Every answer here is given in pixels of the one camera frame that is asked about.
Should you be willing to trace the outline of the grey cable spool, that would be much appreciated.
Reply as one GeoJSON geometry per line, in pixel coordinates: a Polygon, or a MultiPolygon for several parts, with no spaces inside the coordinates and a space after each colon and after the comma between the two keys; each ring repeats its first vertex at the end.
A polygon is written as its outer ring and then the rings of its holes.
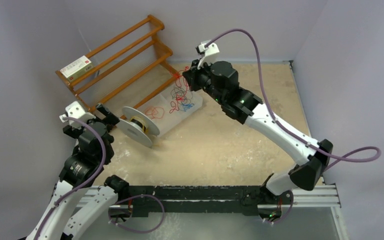
{"type": "Polygon", "coordinates": [[[125,119],[120,118],[116,127],[130,139],[151,148],[153,146],[151,137],[160,134],[158,126],[148,116],[133,107],[122,107],[122,114],[125,119]]]}

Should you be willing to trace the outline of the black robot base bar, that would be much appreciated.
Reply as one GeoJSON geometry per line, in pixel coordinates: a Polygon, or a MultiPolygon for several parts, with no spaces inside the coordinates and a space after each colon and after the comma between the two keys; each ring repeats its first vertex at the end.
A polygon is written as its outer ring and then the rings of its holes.
{"type": "Polygon", "coordinates": [[[238,213],[276,221],[282,208],[293,203],[291,191],[275,196],[260,185],[130,185],[116,175],[107,177],[103,185],[115,190],[118,206],[133,217],[163,212],[238,213]]]}

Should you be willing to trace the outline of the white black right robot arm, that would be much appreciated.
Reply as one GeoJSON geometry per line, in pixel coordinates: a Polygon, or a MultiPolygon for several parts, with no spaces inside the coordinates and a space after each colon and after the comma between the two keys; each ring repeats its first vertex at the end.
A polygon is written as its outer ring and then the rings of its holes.
{"type": "Polygon", "coordinates": [[[231,63],[217,61],[203,67],[198,63],[194,60],[182,73],[190,90],[203,90],[228,117],[266,136],[295,162],[286,173],[274,173],[265,180],[260,191],[262,200],[272,204],[281,194],[296,188],[312,191],[329,163],[329,157],[317,150],[331,153],[333,144],[305,135],[278,116],[271,117],[260,97],[240,87],[239,73],[231,63]]]}

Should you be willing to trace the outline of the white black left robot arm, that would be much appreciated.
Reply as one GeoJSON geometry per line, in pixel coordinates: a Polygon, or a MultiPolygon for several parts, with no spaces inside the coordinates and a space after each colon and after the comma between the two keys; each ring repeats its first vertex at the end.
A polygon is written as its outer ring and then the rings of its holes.
{"type": "Polygon", "coordinates": [[[60,120],[67,124],[63,133],[75,139],[76,144],[64,162],[44,214],[26,239],[78,240],[110,201],[118,205],[128,201],[128,189],[117,185],[110,190],[109,197],[99,196],[74,212],[114,156],[114,137],[110,131],[120,119],[101,103],[95,108],[103,118],[86,111],[78,101],[69,104],[60,115],[60,120]]]}

